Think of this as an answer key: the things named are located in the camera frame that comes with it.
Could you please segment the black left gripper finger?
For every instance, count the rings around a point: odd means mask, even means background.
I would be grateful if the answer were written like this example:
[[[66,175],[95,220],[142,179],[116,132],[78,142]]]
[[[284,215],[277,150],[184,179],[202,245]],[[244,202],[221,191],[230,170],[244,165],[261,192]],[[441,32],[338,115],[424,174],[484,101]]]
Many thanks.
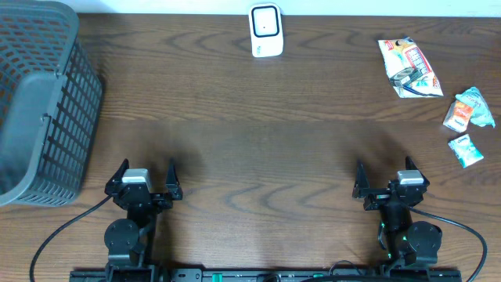
[[[110,180],[105,185],[105,190],[114,190],[116,186],[120,186],[122,183],[122,177],[125,174],[126,170],[129,169],[129,161],[125,158],[119,169],[113,174]]]
[[[180,201],[183,198],[182,187],[176,174],[175,162],[173,159],[169,161],[164,186],[173,201]]]

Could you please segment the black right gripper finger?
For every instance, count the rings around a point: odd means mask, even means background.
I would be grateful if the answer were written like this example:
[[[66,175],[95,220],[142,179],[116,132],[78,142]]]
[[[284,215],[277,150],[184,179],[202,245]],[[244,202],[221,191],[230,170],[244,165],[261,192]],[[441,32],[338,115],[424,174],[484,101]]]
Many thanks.
[[[405,169],[406,170],[417,170],[417,166],[414,164],[410,156],[405,157]]]
[[[364,198],[369,193],[370,185],[366,170],[361,161],[357,161],[355,184],[352,191],[353,198]]]

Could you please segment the teal white drink carton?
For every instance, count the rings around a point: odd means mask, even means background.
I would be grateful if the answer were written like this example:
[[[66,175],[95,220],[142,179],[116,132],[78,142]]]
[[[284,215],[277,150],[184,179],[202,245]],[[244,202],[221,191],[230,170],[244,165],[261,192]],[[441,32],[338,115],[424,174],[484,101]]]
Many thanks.
[[[448,145],[463,168],[467,168],[484,159],[484,156],[473,144],[468,134],[449,141]]]

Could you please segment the orange juice carton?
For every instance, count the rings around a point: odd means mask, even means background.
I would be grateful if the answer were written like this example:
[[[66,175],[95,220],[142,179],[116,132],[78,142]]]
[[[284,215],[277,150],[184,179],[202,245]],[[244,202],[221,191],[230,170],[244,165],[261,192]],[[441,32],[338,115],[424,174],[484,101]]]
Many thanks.
[[[455,132],[465,132],[473,112],[473,107],[456,100],[445,115],[443,125]]]

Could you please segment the teal snack packet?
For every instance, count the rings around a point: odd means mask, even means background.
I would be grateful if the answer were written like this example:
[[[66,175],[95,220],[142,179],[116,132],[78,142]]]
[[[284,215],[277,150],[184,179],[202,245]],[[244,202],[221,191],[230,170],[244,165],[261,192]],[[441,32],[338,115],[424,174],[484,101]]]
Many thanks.
[[[460,94],[456,94],[456,99],[461,103],[465,103],[474,109],[470,121],[479,127],[492,126],[495,128],[496,123],[488,104],[483,98],[480,90],[476,87],[470,87]]]

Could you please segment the white blue snack bag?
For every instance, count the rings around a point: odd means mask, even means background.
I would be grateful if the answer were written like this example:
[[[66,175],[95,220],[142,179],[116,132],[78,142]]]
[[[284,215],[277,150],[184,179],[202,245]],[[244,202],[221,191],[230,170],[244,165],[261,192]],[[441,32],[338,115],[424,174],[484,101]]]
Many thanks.
[[[435,98],[443,97],[438,77],[426,56],[411,38],[379,40],[378,46],[384,61],[384,68],[389,78],[407,67],[419,69],[423,76],[403,88],[391,85],[399,98]]]

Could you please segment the dark green round-label packet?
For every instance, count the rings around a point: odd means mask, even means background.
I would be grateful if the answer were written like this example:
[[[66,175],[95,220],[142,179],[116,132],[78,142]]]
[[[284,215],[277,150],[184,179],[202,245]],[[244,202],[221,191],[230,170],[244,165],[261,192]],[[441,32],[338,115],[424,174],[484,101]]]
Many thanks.
[[[423,74],[419,69],[407,67],[390,77],[389,82],[394,87],[403,88],[420,79],[422,76]]]

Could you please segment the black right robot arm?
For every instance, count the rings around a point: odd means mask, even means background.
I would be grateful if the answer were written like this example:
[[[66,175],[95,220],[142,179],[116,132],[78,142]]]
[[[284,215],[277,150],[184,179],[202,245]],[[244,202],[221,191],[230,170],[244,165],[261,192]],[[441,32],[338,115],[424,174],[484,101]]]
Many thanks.
[[[426,271],[438,261],[442,230],[426,221],[414,222],[410,214],[424,199],[429,185],[410,157],[405,159],[405,169],[385,188],[372,188],[363,164],[357,163],[352,196],[364,200],[366,211],[380,213],[378,241],[388,252],[387,261],[377,267],[379,274],[388,277],[404,269]]]

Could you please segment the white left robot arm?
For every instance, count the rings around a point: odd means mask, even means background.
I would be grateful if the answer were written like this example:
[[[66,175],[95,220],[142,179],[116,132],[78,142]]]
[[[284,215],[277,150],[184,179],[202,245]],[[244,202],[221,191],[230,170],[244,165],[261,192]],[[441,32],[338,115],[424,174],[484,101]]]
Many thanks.
[[[123,160],[119,169],[105,185],[105,194],[127,212],[127,217],[112,222],[104,234],[108,248],[105,280],[164,282],[170,273],[152,260],[157,216],[173,208],[174,201],[183,198],[175,165],[170,163],[164,191],[151,191],[151,179],[146,168],[130,168]]]

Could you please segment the white barcode scanner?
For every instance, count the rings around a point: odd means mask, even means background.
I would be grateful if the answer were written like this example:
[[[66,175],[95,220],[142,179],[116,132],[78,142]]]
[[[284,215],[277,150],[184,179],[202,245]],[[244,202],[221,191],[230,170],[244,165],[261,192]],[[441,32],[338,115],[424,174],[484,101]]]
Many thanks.
[[[275,3],[253,5],[248,13],[248,20],[253,57],[281,55],[284,37],[281,10],[278,5]]]

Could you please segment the grey plastic mesh basket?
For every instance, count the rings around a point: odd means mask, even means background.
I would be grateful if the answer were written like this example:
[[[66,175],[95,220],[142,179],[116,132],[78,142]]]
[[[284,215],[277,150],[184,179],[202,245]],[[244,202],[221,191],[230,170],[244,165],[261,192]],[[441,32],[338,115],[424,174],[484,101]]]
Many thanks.
[[[2,205],[59,207],[81,191],[103,85],[78,30],[63,3],[1,3]]]

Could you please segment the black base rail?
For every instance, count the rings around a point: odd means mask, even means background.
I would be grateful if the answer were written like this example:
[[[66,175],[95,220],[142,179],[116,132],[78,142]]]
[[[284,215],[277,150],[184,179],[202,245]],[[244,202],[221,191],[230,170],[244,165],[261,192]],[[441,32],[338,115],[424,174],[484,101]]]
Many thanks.
[[[107,281],[138,281],[141,271],[115,271],[107,275],[103,270],[82,270],[70,273],[70,282],[107,282]],[[202,270],[202,269],[171,269],[161,270],[155,274],[152,281],[162,282],[300,282],[303,280],[327,277],[377,276],[372,270],[353,269],[349,267],[326,270]],[[406,281],[430,282],[461,282],[458,270],[395,270],[394,278]]]

